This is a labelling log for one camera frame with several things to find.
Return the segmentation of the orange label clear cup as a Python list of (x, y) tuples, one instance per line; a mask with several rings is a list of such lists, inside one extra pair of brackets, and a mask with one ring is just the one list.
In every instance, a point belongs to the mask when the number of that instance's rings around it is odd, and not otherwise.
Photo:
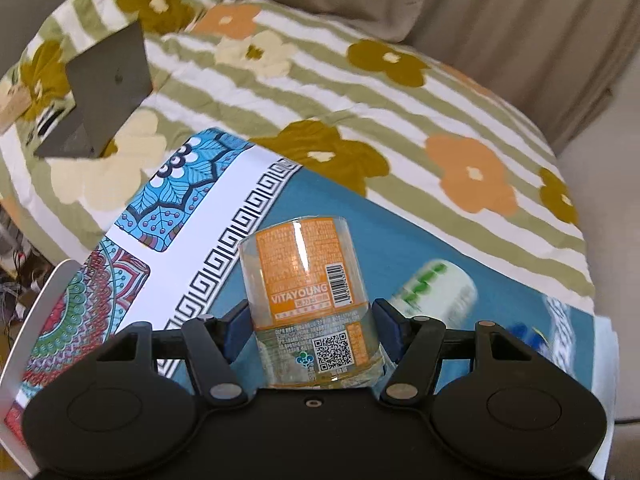
[(266, 383), (370, 387), (385, 373), (348, 224), (302, 217), (242, 241), (240, 263)]

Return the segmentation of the white label clear cup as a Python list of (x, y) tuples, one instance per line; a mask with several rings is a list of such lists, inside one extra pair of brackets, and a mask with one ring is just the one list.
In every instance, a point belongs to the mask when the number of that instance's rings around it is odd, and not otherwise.
[(428, 316), (448, 328), (462, 328), (478, 299), (472, 278), (442, 259), (425, 263), (388, 300), (406, 318)]

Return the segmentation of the blue plastic cup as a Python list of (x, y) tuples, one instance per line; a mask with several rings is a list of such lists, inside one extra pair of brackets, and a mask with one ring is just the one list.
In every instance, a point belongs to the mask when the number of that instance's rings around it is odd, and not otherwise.
[(549, 348), (546, 336), (544, 336), (544, 334), (534, 326), (529, 326), (524, 323), (515, 323), (509, 326), (506, 330), (540, 354), (543, 354)]

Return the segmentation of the teal patterned mat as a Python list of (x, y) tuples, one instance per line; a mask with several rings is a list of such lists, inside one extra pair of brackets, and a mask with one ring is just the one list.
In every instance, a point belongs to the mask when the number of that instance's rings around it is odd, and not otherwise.
[(32, 479), (594, 479), (597, 325), (209, 129), (50, 278), (1, 441)]

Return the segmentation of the floral striped bedspread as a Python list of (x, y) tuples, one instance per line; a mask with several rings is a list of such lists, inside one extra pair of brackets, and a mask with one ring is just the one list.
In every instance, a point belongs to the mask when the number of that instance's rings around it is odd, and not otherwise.
[[(99, 160), (35, 150), (73, 105), (65, 66), (140, 21), (153, 81)], [(592, 312), (558, 162), (517, 108), (443, 62), (270, 0), (65, 0), (1, 78), (1, 199), (53, 262), (81, 260), (191, 134), (217, 127), (299, 162), (515, 281)]]

